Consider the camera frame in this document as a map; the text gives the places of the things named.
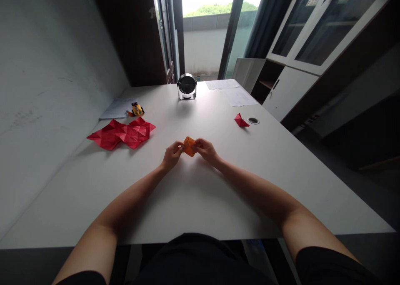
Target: hand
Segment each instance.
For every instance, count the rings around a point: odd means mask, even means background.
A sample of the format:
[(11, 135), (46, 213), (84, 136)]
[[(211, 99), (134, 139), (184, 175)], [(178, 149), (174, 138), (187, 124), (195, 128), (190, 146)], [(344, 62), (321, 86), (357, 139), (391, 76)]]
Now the hand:
[(171, 170), (178, 163), (182, 151), (185, 149), (183, 142), (175, 141), (165, 151), (164, 159), (161, 162), (161, 167), (166, 170)]
[(215, 166), (220, 160), (220, 157), (215, 151), (213, 144), (202, 138), (196, 139), (195, 144), (196, 145), (192, 146), (192, 149), (195, 152), (198, 152), (204, 158), (204, 160), (206, 160), (212, 166)]

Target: desk hole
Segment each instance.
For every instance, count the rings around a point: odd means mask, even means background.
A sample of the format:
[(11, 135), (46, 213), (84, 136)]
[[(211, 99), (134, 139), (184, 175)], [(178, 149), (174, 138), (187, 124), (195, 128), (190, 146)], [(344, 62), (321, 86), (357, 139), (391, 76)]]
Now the desk hole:
[(254, 117), (253, 118), (249, 117), (247, 120), (248, 120), (249, 123), (251, 123), (253, 125), (258, 125), (260, 123), (260, 121), (257, 118), (254, 118)]

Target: dark curtain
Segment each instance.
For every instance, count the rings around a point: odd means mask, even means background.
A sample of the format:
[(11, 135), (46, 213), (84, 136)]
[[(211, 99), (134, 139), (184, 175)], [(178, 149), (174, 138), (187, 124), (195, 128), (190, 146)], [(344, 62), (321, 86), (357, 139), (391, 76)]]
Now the dark curtain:
[(265, 58), (292, 0), (261, 0), (245, 58)]

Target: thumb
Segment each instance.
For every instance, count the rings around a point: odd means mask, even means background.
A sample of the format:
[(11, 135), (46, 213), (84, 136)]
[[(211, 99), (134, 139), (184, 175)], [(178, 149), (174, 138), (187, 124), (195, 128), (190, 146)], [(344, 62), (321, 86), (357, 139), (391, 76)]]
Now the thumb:
[(192, 146), (192, 149), (193, 149), (195, 152), (199, 152), (200, 154), (203, 154), (203, 153), (205, 152), (204, 149), (198, 147), (197, 145), (193, 145), (193, 146)]
[(180, 155), (182, 154), (182, 152), (183, 152), (184, 149), (185, 149), (185, 146), (182, 145), (182, 146), (178, 149), (178, 151), (176, 152), (176, 154), (177, 154), (178, 156), (180, 156)]

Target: small red origami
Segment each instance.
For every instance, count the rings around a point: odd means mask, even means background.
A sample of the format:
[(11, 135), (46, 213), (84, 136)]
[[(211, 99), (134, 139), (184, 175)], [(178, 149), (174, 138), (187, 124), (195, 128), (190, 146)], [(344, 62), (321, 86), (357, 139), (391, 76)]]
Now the small red origami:
[(239, 125), (239, 127), (249, 127), (250, 125), (247, 123), (247, 122), (245, 122), (243, 119), (242, 119), (242, 116), (240, 115), (240, 113), (238, 114), (238, 115), (236, 115), (236, 117), (235, 117), (235, 122)]
[(150, 138), (150, 132), (155, 126), (138, 117), (128, 125), (112, 120), (103, 129), (94, 132), (87, 139), (93, 140), (105, 150), (112, 150), (120, 141), (125, 142), (131, 148)]

